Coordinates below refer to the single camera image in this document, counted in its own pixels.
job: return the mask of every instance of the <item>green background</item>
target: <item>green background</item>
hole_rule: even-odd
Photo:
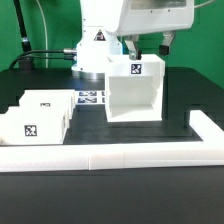
[[[44,28],[36,1],[20,2],[32,48],[44,49]],[[49,49],[74,47],[81,39],[79,0],[40,0],[40,3],[47,21]],[[142,35],[139,46],[143,53],[158,53],[161,42],[161,33]],[[194,68],[224,88],[224,0],[197,9],[194,25],[177,32],[171,51],[170,56],[163,58],[168,67]],[[13,0],[0,0],[0,71],[21,53]],[[52,68],[70,68],[71,65],[70,61],[50,61]],[[36,66],[44,67],[45,61],[36,61]]]

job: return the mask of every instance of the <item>white box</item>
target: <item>white box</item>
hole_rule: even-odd
[[[62,144],[67,131],[63,110],[9,107],[1,122],[4,145]]]
[[[65,108],[72,119],[75,108],[75,90],[25,90],[19,100],[21,107]]]
[[[108,57],[105,109],[109,122],[162,120],[165,62],[156,55],[132,61],[128,55]]]

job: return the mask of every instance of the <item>black table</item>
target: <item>black table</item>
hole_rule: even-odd
[[[24,89],[102,90],[67,69],[0,73],[0,113]],[[64,144],[198,141],[189,111],[224,127],[224,91],[198,72],[169,68],[162,122],[106,122],[103,105],[77,106]],[[0,174],[0,223],[224,223],[224,168],[182,167]]]

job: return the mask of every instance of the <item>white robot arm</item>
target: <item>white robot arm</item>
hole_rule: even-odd
[[[174,30],[188,29],[194,20],[194,0],[111,0],[107,5],[106,31],[126,36],[130,59],[141,59],[139,34],[164,32],[160,54],[168,55]]]
[[[117,36],[125,36],[132,60],[141,59],[138,35],[164,32],[160,54],[169,54],[175,30],[190,28],[194,0],[80,0],[82,39],[77,44],[74,75],[104,78],[107,55],[121,55]]]

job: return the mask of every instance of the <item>open white box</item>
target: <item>open white box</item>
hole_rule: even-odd
[[[128,55],[113,55],[108,61],[108,122],[162,120],[165,62],[156,55],[143,55],[140,61],[132,61]]]

